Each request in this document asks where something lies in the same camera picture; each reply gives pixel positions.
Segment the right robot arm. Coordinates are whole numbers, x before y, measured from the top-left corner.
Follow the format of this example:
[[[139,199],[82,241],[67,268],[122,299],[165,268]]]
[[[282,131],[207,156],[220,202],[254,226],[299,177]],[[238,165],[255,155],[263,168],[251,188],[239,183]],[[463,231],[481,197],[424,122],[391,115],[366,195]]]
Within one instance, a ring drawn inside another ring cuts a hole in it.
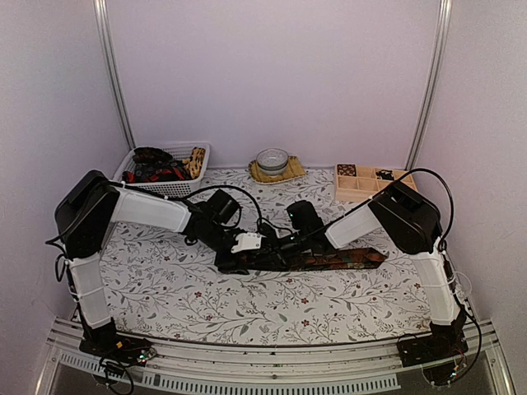
[[[347,245],[383,230],[411,258],[430,306],[430,335],[398,344],[403,364],[415,365],[468,351],[463,327],[475,319],[456,291],[456,276],[446,256],[449,231],[441,227],[436,205],[404,183],[408,176],[328,224],[311,203],[291,204],[287,213],[294,233],[278,237],[271,225],[260,224],[253,261],[275,272],[377,268],[385,260],[382,253]]]

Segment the brown green patterned tie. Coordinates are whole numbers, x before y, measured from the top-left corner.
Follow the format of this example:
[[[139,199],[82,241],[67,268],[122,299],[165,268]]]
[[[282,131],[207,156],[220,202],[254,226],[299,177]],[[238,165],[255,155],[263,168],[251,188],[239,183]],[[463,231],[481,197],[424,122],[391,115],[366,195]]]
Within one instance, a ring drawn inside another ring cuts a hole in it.
[[[310,272],[331,270],[376,269],[387,258],[373,248],[344,249],[330,253],[240,253],[236,266],[246,270],[265,272]]]

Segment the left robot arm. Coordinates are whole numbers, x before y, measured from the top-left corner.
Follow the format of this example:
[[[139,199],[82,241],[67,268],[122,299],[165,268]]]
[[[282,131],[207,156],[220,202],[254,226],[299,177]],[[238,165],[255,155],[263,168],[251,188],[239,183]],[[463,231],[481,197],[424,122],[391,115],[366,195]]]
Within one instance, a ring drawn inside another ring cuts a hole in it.
[[[230,229],[227,222],[239,204],[225,185],[204,202],[168,197],[108,180],[99,170],[89,171],[57,206],[58,233],[46,244],[65,260],[64,272],[80,311],[82,346],[92,354],[117,356],[123,347],[147,346],[127,341],[117,333],[108,310],[100,274],[100,258],[109,229],[116,223],[168,230],[184,236],[187,244],[200,242],[232,267],[236,255],[262,248],[262,235]]]

